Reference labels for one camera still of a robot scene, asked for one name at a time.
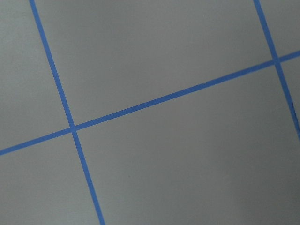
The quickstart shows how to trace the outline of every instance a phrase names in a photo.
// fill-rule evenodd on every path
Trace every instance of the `blue line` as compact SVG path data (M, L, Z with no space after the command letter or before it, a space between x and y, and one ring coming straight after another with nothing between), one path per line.
M53 77L54 77L54 80L55 80L56 87L57 87L57 90L59 92L60 99L61 99L62 105L63 105L65 113L66 113L66 117L67 117L67 120L68 120L68 123L69 123L69 126L70 126L70 130L71 130L71 133L72 133L75 145L76 145L76 149L77 149L78 156L79 156L79 159L80 159L80 162L81 162L81 165L82 165L84 176L85 176L85 179L86 179L86 181L88 183L88 186L89 186L90 195L91 195L91 198L93 200L99 222L100 222L101 225L105 225L104 218L103 218L103 215L102 215L102 211L101 211L101 208L100 208L100 205L99 205L99 202L98 202L98 198L97 198L97 195L96 195L96 191L94 189L94 185L93 185L93 182L92 182L92 179L91 179L91 176L90 176L90 172L89 172L89 169L88 169L88 165L87 165L87 162L86 162L85 157L84 157L84 153L83 153L80 141L79 141L78 134L75 130L75 125L74 125L74 121L73 121L73 118L72 118L72 114L71 114L70 108L68 106L67 98L66 98L64 90L62 88L56 66L54 64L54 60L53 60L53 57L52 57L52 54L51 54L51 51L50 51L50 47L49 47L48 42L47 42L47 38L46 38L44 29L43 29L43 26L42 26L42 22L40 20L39 15L38 15L38 10L37 10L36 4L35 4L34 0L29 0L29 2L30 2L30 5L31 5L31 9L32 9L36 24L37 24L39 34L41 36L41 40L43 42L43 46L44 46L44 49L45 49L45 52L46 52L46 55L47 55L47 58L48 58L48 62L49 62L49 65L50 65L50 68L51 68L51 71L52 71L52 74L53 74Z
M296 52L293 52L291 54L280 57L279 60L280 60L280 62L285 62L285 61L288 61L288 60L295 59L299 56L300 56L300 51L296 51Z
M169 94L169 95L166 95L166 96L163 96L163 97L159 97L159 98L156 98L154 100L151 100L151 101L148 101L148 102L145 102L145 103L142 103L142 104L139 104L139 105L136 105L136 106L118 111L118 112L114 112L112 114L109 114L109 115L106 115L106 116L103 116L103 117L100 117L100 118L97 118L97 119L94 119L94 120L90 120L90 121L85 122L85 123L81 123L79 125L76 125L76 130L81 130L81 129L84 129L84 128L87 128L87 127L90 127L90 126L93 126L93 125L96 125L96 124L99 124L99 123L103 123L105 121L112 120L112 119L115 119L117 117L124 116L126 114L133 113L135 111L139 111L141 109L148 108L150 106L157 105L157 104L160 104L162 102L165 102L165 101L168 101L168 100L171 100L171 99L174 99L174 98L178 98L178 97L190 94L192 92L214 86L214 85L219 84L219 83L223 83L223 82L232 80L234 78L237 78L237 77L255 72L257 70L270 67L272 65L274 65L273 61L267 61L267 62L264 62L262 64L259 64L259 65L253 66L253 67L249 67L249 68L246 68L244 70L240 70L238 72L228 74L228 75L222 76L220 78L208 81L206 83L201 83L201 84L196 85L194 87L190 87L190 88L187 88L187 89L184 89L184 90L180 90L180 91L177 91L175 93L172 93L172 94Z
M21 143L21 144L18 144L18 145L15 145L15 146L12 146L12 147L9 147L9 148L6 148L6 149L3 149L3 150L0 151L0 156L8 154L8 153L13 152L13 151L17 151L19 149L23 149L23 148L32 146L32 145L37 144L37 143L48 141L50 139L53 139L53 138L56 138L56 137L59 137L59 136L65 135L65 134L69 134L69 133L71 133L71 129L67 128L67 129L60 130L60 131L57 131L57 132L49 134L49 135L38 137L36 139L30 140L30 141L27 141L27 142L24 142L24 143Z
M297 52L293 52L291 54L282 56L279 59L280 59L281 62L283 62L283 61L288 61L288 60L297 58L299 56L300 56L300 51L297 51ZM248 73L255 72L255 71L259 70L259 69L264 69L264 68L272 66L272 65L273 65L273 61L268 61L268 62L259 64L259 65L256 65L254 67L251 67L251 68L248 68L248 69L245 69L245 70L241 70L241 71L236 72L236 73L241 73L241 74L244 73L243 75L246 75ZM142 103L140 105L136 105L136 106L130 107L128 109L121 110L121 111L118 111L118 112L115 112L115 113L112 113L112 114L100 117L98 119L91 120L91 121L79 124L75 128L76 128L76 130L88 128L88 127L93 126L95 124L102 123L102 122L105 122L105 121L108 121L108 120L120 117L122 115L129 114L130 112L135 112L137 110L141 110L143 108L150 107L152 105L155 105L155 104L153 104L153 103L155 103L155 100L158 101L159 99L160 98L157 98L157 99L152 100L153 102L149 101L149 102L146 102L146 103ZM22 149L22 148L25 148L25 147L28 147L28 146L31 146L31 145L43 142L43 141L47 141L47 140L50 140L50 139L53 139L53 138L56 138L56 137L59 137L59 136L65 135L65 134L69 134L69 133L71 133L71 130L69 128L65 129L65 130L57 131L55 133L52 133L52 134L49 134L49 135L46 135L46 136L42 136L42 137L30 140L30 141L21 143L21 144L9 147L7 149L0 150L0 155L4 155L4 154L10 153L12 151L16 151L16 150L19 150L19 149Z
M259 20L260 20L261 25L262 25L264 35L265 35L266 40L268 42L268 46L269 46L269 49L270 49L270 52L271 52L271 55L272 55L272 58L273 58L273 61L274 61L274 65L275 65L275 68L277 70L277 74L278 74L278 77L280 79L280 83L281 83L282 89L284 91L285 98L286 98L286 101L287 101L289 109L290 109L290 113L292 115L292 120L294 122L294 126L295 126L297 134L298 134L298 138L300 140L300 127L299 127L299 122L298 122L298 119L297 119L296 111L295 111L294 105L293 105L293 99L292 99L292 96L290 94L288 85L286 83L285 75L284 75L283 70L281 68L280 60L278 58L278 55L277 55L277 52L276 52L276 49L275 49L275 45L273 43L272 36L271 36L270 30L268 28L266 18L264 16L262 6L261 6L259 0L253 0L253 2L254 2L254 5L255 5L255 8L256 8Z
M42 26L42 22L40 20L39 15L38 15L38 10L37 10L36 4L35 4L34 0L29 0L29 2L30 2L30 5L31 5L31 9L32 9L36 24L37 24L38 32L39 32L39 34L41 36L41 39L42 39L42 42L43 42L43 46L44 46L44 49L45 49L45 52L46 52L46 55L47 55L47 58L48 58L48 62L49 62L49 65L50 65L50 68L51 68L51 71L52 71L52 74L53 74L53 77L54 77L54 80L55 80L55 84L56 84L56 87L57 87L57 90L59 92L62 105L64 107L64 110L65 110L65 113L66 113L66 116L67 116L67 120L69 122L70 127L73 127L74 122L73 122L73 119L72 119L72 115L71 115L71 112L70 112L70 109L69 109L69 106L68 106L68 103L67 103L67 99L66 99L64 90L63 90L61 82L60 82L60 78L59 78L57 70L56 70L56 66L55 66L54 61L53 61L53 57L52 57L52 54L51 54L51 51L50 51L50 48L49 48L49 45L48 45L48 42L47 42L47 38L46 38L44 29L43 29L43 26Z

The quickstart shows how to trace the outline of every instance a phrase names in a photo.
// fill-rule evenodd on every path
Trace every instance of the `gray surface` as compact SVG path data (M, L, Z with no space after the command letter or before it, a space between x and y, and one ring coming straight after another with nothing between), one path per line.
M71 135L0 157L1 225L97 225Z
M298 1L262 1L279 55ZM75 123L270 60L252 1L37 0ZM28 1L0 1L0 150L68 127ZM283 64L300 113L299 59ZM106 225L298 225L274 67L79 131ZM99 224L71 135L0 156L0 224Z
M300 49L300 1L261 0L279 56Z
M75 124L271 59L248 0L36 2Z
M282 64L285 79L289 85L294 108L300 120L300 59L293 59Z
M68 127L27 1L0 1L0 149Z
M273 67L79 137L108 225L300 223L300 144Z

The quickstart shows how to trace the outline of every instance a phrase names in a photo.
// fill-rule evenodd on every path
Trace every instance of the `blue tape line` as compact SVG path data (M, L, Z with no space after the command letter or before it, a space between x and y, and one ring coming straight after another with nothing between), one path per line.
M280 57L280 61L288 61L288 60L291 60L291 59L294 59L294 58L297 58L300 56L300 51L297 51L297 52L293 52L291 54L288 54L288 55L285 55L285 56L282 56ZM262 63L260 65L256 65L254 67L252 67L252 70L253 72L259 70L259 69L264 69L266 67L269 67L269 66L272 66L273 65L273 61L268 61L268 62L265 62L265 63ZM248 74L248 73L251 73L250 72L247 72L247 70L251 70L251 68L248 68L245 70L241 70L237 73L243 73L244 71L244 75ZM131 111L131 112L135 112L137 110L135 110L135 108L137 107L138 108L139 105L136 105L136 106L133 106L133 107L130 107L128 109L125 109L125 110L128 110L128 111ZM76 130L80 130L80 129L84 129L84 128L88 128L90 126L93 126L95 124L98 124L98 123L102 123L102 122L105 122L105 121L108 121L108 120L111 120L113 118L117 118L117 117L120 117L122 115L126 115L128 114L128 112L125 112L125 113L121 113L122 111L118 111L118 112L115 112L115 113L112 113L112 114L109 114L107 116L103 116L103 117L100 117L98 119L95 119L95 120L91 120L91 121L88 121L88 122L85 122L85 123L82 123L82 124L79 124L75 127ZM69 134L71 133L71 130L68 128L68 129L65 129L65 130L61 130L61 131L57 131L55 133L52 133L52 134L49 134L49 135L46 135L46 136L42 136L42 137L39 137L39 138L36 138L36 139L33 139L33 140L30 140L30 141L27 141L27 142L24 142L24 143L21 143L21 144L18 144L18 145L15 145L15 146L12 146L12 147L9 147L7 149L3 149L3 150L0 150L1 154L0 155L4 155L4 154L7 154L7 153L10 153L12 151L16 151L16 150L19 150L19 149L22 149L22 148L25 148L25 147L28 147L28 146L31 146L31 145L34 145L34 144L37 144L37 143L40 143L40 142L43 142L43 141L47 141L47 140L50 140L52 138L55 138L55 137L59 137L59 136L62 136L62 135L65 135L65 134Z
M89 187L89 190L90 190L90 195L92 197L92 200L93 200L93 203L94 203L94 207L95 207L99 222L100 222L101 225L105 225L104 218L103 218L103 215L102 215L102 211L101 211L101 208L100 208L100 205L99 205L99 202L98 202L98 198L97 198L97 195L96 195L96 191L94 189L94 185L93 185L93 182L92 182L92 179L91 179L91 176L90 176L90 172L89 172L89 169L88 169L88 165L87 165L87 162L85 160L84 153L83 153L80 141L79 141L79 137L78 137L78 134L77 134L76 129L75 129L74 121L73 121L73 118L72 118L70 108L68 106L67 98L65 96L65 93L64 93L64 90L62 88L56 66L54 64L54 60L53 60L53 57L52 57L52 54L51 54L51 51L50 51L50 47L49 47L48 42L47 42L47 38L46 38L44 29L43 29L43 26L42 26L42 22L40 20L39 15L38 15L38 10L37 10L36 4L35 4L34 0L29 0L29 2L30 2L30 6L31 6L31 9L32 9L36 24L37 24L38 32L41 36L41 40L42 40L42 43L43 43L43 46L44 46L44 49L45 49L45 52L46 52L46 55L47 55L47 58L48 58L49 65L50 65L50 68L51 68L51 71L52 71L52 74L53 74L53 77L54 77L54 80L55 80L56 87L57 87L57 90L59 92L60 99L61 99L62 105L63 105L65 113L66 113L66 117L67 117L67 120L68 120L68 123L69 123L69 126L70 126L70 130L71 130L71 133L72 133L75 145L76 145L76 149L77 149L78 156L79 156L79 159L80 159L80 162L81 162L81 165L82 165L84 176L85 176L86 181L88 183L88 187Z
M69 126L73 127L74 122L73 122L73 119L72 119L72 115L71 115L71 112L70 112L70 109L69 109L69 106L68 106L68 103L67 103L67 99L66 99L64 90L63 90L61 82L60 82L60 78L59 78L57 70L56 70L56 66L55 66L54 61L53 61L53 57L52 57L52 54L51 54L51 51L50 51L50 47L48 45L48 41L47 41L43 26L42 26L42 22L39 18L39 15L38 15L38 10L37 10L36 4L35 4L34 0L29 0L29 2L30 2L30 5L31 5L31 9L32 9L36 24L37 24L38 32L39 32L39 34L41 36L41 40L43 42L43 46L44 46L44 49L45 49L45 52L46 52L46 55L47 55L47 59L48 59L48 62L49 62L49 65L50 65L50 68L51 68L51 71L52 71L52 74L53 74L53 77L54 77L54 80L55 80L56 87L57 87L58 93L60 95L60 99L61 99L62 105L64 107L66 116L67 116L67 120L69 122Z
M285 62L285 61L288 61L288 60L295 59L299 56L300 56L300 51L296 51L296 52L293 52L291 54L280 57L279 60L280 60L280 62Z
M15 146L12 146L12 147L9 147L9 148L6 148L6 149L3 149L3 150L0 151L0 156L2 156L4 154L8 154L8 153L13 152L13 151L17 151L19 149L23 149L23 148L32 146L32 145L37 144L37 143L48 141L50 139L53 139L53 138L56 138L56 137L59 137L59 136L62 136L62 135L66 135L66 134L69 134L69 133L71 133L71 129L67 128L67 129L64 129L64 130L54 132L54 133L49 134L49 135L38 137L36 139L30 140L30 141L27 141L27 142L24 142L24 143L21 143L21 144L18 144L18 145L15 145Z
M262 6L261 6L259 0L253 0L253 2L254 2L254 5L255 5L255 8L256 8L259 20L260 20L261 25L262 25L262 29L263 29L265 38L267 40L269 50L271 52L271 55L272 55L272 58L273 58L273 61L274 61L274 65L275 65L278 77L280 79L280 83L281 83L282 89L284 91L286 101L287 101L289 109L290 109L290 113L292 115L292 120L294 122L294 126L295 126L297 134L298 134L298 138L300 140L299 121L298 121L298 118L297 118L297 115L296 115L296 111L294 109L293 99L292 99L292 96L290 94L288 85L286 83L285 75L284 75L283 70L281 68L280 60L278 58L278 55L277 55L277 52L276 52L276 49L275 49L275 45L274 45L274 42L272 40L272 36L271 36L270 30L269 30L266 18L265 18L264 13L263 13Z
M135 111L139 111L141 109L148 108L150 106L157 105L157 104L160 104L162 102L165 102L165 101L168 101L168 100L171 100L171 99L174 99L174 98L178 98L178 97L190 94L192 92L214 86L214 85L219 84L219 83L223 83L223 82L232 80L234 78L237 78L237 77L255 72L257 70L270 67L272 65L274 65L273 61L267 61L267 62L264 62L262 64L259 64L259 65L253 66L253 67L249 67L249 68L246 68L244 70L240 70L238 72L228 74L228 75L222 76L220 78L208 81L206 83L201 83L201 84L196 85L194 87L190 87L190 88L187 88L187 89L184 89L184 90L180 90L180 91L177 91L175 93L172 93L172 94L169 94L169 95L166 95L166 96L163 96L163 97L159 97L159 98L156 98L154 100L151 100L151 101L148 101L148 102L145 102L145 103L142 103L142 104L139 104L139 105L136 105L136 106L133 106L133 107L130 107L130 108L127 108L127 109L124 109L124 110L121 110L121 111L118 111L118 112L115 112L115 113L112 113L112 114L109 114L109 115L106 115L106 116L88 121L88 122L85 122L85 123L82 123L82 124L79 124L79 125L76 125L76 130L81 130L81 129L96 125L98 123L103 123L105 121L112 120L112 119L115 119L117 117L124 116L126 114L133 113Z

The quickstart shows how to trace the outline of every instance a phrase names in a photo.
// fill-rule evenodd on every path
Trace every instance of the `gray square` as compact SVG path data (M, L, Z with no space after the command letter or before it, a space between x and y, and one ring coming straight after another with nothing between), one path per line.
M289 86L297 117L300 120L300 59L296 58L282 63L282 69Z
M300 1L261 0L279 56L300 50Z
M300 224L300 143L274 67L79 137L108 225Z
M37 0L75 123L270 60L248 0Z
M1 225L98 225L71 135L0 157Z
M0 149L68 127L28 1L0 1Z

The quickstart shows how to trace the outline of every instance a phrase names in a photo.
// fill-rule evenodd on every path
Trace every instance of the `gray tile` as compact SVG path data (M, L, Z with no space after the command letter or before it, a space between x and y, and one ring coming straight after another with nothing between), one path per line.
M76 124L271 59L248 0L36 2Z
M28 1L0 1L0 149L68 127Z
M300 50L300 1L261 0L261 4L277 53Z
M108 225L300 223L300 143L274 67L79 137Z
M296 114L300 120L300 58L282 63L282 69L290 89Z
M71 135L0 157L2 225L98 225Z

